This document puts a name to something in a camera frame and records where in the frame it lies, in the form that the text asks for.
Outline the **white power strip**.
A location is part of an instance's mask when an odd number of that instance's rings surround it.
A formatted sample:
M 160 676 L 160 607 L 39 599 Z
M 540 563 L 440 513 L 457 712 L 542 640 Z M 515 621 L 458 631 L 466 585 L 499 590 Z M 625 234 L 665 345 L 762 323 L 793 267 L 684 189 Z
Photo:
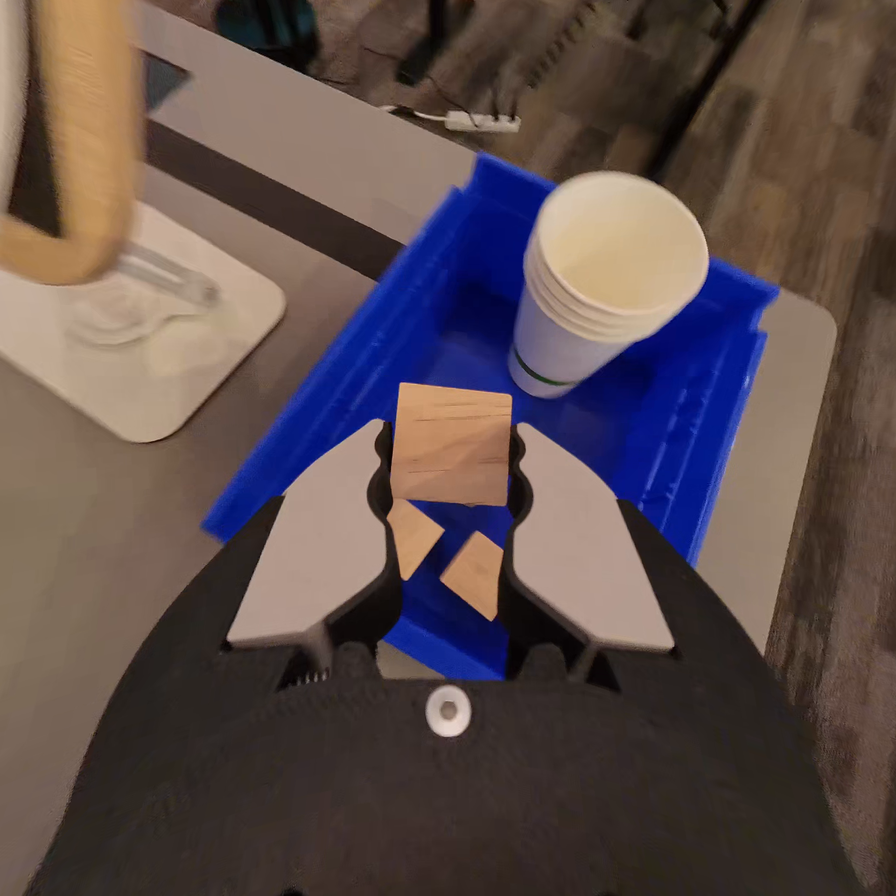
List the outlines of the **white power strip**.
M 438 124 L 447 131 L 454 133 L 492 133 L 492 134 L 517 134 L 521 130 L 521 118 L 519 116 L 494 115 L 485 113 L 469 113 L 460 109 L 451 109 L 442 115 L 424 113 L 404 105 L 387 104 L 379 106 L 379 110 L 386 114 Z

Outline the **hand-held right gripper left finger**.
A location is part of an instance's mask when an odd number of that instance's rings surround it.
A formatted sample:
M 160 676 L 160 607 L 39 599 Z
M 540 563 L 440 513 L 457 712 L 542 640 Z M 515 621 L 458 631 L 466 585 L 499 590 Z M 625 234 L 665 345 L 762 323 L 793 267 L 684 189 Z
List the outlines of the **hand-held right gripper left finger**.
M 402 610 L 389 462 L 392 425 L 370 420 L 287 487 L 227 643 L 376 651 Z

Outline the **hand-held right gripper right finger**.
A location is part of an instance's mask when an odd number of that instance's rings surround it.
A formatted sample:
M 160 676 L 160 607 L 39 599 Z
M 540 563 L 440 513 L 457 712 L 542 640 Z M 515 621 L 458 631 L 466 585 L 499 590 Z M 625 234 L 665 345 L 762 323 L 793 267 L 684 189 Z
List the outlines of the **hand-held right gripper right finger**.
M 538 645 L 567 667 L 605 649 L 668 654 L 675 647 L 612 489 L 529 423 L 512 428 L 507 532 L 497 617 L 508 668 Z

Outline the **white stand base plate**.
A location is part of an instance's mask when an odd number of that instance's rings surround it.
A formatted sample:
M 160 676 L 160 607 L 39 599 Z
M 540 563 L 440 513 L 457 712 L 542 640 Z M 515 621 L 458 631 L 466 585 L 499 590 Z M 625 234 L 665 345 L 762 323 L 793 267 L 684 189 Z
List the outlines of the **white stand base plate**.
M 146 340 L 100 348 L 63 331 L 71 287 L 127 276 L 172 287 L 205 278 L 220 290 L 206 315 L 175 319 Z M 283 290 L 145 203 L 116 265 L 93 282 L 1 279 L 2 359 L 127 442 L 178 431 L 280 323 Z

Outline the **dark teal object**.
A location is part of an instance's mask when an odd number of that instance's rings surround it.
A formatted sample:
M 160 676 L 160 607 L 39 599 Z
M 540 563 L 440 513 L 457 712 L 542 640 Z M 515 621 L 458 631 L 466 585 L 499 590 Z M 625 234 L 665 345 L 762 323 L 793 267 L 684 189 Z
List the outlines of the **dark teal object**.
M 220 1 L 217 33 L 298 73 L 307 73 L 320 49 L 315 10 L 308 1 Z

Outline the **wooden cube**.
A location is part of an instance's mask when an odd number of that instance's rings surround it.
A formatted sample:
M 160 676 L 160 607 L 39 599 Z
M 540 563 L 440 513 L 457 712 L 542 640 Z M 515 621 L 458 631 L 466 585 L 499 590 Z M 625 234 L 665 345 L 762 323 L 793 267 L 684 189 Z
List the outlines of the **wooden cube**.
M 504 506 L 512 398 L 507 393 L 401 383 L 394 425 L 392 496 Z
M 408 581 L 441 539 L 444 528 L 402 498 L 393 499 L 387 520 L 395 541 L 399 574 L 403 581 Z
M 473 532 L 440 576 L 441 583 L 493 622 L 498 611 L 502 548 L 481 532 Z

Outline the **grey desk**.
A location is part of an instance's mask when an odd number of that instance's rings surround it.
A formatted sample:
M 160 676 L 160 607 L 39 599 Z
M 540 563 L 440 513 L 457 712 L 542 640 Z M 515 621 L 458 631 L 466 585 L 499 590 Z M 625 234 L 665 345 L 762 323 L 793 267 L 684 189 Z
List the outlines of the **grey desk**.
M 283 323 L 177 434 L 130 444 L 2 367 L 2 894 L 46 853 L 106 703 L 216 554 L 201 522 L 472 151 L 138 2 L 190 73 L 150 112 L 149 205 L 275 281 Z

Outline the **blue plastic bin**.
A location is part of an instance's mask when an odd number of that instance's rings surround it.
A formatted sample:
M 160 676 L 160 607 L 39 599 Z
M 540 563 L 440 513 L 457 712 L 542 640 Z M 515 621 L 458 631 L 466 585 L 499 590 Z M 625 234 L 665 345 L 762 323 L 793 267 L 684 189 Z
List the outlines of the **blue plastic bin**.
M 644 669 L 672 662 L 711 674 L 725 659 L 763 676 L 743 627 L 691 566 L 700 547 L 763 352 L 758 328 L 778 288 L 711 260 L 697 297 L 566 397 L 514 389 L 508 356 L 523 255 L 550 188 L 492 158 L 452 189 L 330 345 L 210 513 L 226 536 L 213 566 L 228 573 L 230 625 L 287 487 L 370 420 L 394 425 L 401 383 L 507 393 L 511 432 L 529 423 L 612 489 L 675 641 L 663 655 L 605 649 L 562 667 L 575 680 L 633 689 Z M 391 460 L 389 462 L 391 485 Z M 504 506 L 410 501 L 444 528 L 418 570 L 401 579 L 402 610 L 383 640 L 449 679 L 515 678 L 508 635 L 440 576 L 473 532 L 504 549 Z

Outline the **clear suction cup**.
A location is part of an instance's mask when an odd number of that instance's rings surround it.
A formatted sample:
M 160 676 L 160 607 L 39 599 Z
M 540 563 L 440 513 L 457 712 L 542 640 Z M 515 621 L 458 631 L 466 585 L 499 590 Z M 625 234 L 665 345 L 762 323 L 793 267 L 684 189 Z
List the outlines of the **clear suction cup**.
M 205 278 L 167 287 L 114 276 L 69 289 L 63 303 L 63 331 L 94 347 L 130 345 L 148 339 L 175 319 L 208 314 L 219 298 L 218 285 Z

